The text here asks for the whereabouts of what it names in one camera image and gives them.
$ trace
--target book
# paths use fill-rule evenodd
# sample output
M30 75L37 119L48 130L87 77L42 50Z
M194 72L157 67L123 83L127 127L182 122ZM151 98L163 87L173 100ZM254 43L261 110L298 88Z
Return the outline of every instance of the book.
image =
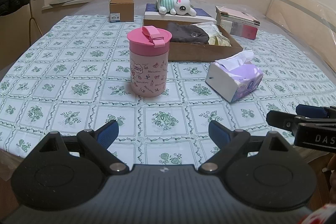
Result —
M223 19L220 21L220 26L231 35L252 40L256 38L258 32L255 27Z
M225 17L219 13L217 14L216 20L217 20L218 25L220 25L221 20L228 20L228 21L248 25L248 26L255 27L255 28L258 28L260 26L260 25L256 25L255 23L252 23L251 21L236 19L236 18L231 18L231 17Z
M216 20L211 17L206 11L201 8L195 8L196 16L191 16L189 14L186 15L171 15L169 13L162 15L156 10L156 5L147 3L145 10L145 19L151 20L170 20L170 21L184 21L184 22L194 22L194 23L202 23L202 22L213 22L216 24Z
M236 10L228 9L226 7L216 6L216 12L221 14L222 17L227 18L228 20L240 20L241 22L251 23L257 26L260 26L260 22L250 14L239 12Z

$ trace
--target pink tumbler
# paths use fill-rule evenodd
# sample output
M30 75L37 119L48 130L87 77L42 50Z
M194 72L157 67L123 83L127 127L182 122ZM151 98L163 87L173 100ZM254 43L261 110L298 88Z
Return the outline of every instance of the pink tumbler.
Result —
M127 38L132 90L143 97L160 95L166 88L171 33L143 26L129 32Z

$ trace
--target pink strap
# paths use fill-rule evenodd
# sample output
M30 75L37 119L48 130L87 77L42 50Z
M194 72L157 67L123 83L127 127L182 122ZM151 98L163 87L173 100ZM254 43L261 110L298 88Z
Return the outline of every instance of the pink strap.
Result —
M154 26L143 26L142 32L145 36L149 37L150 42L154 44L154 48L164 47L166 45L163 40L163 34Z

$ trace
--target pink lid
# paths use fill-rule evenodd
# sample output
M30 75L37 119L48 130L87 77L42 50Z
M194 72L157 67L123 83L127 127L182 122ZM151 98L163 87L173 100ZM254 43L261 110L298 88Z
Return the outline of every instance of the pink lid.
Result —
M169 50L171 33L154 26L143 26L127 34L129 49L138 55L156 56Z

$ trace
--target stack of books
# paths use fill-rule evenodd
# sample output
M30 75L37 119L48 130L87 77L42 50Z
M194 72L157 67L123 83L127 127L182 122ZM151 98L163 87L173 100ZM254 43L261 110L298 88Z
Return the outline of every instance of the stack of books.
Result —
M225 7L216 6L217 25L229 34L255 39L260 22L252 15Z

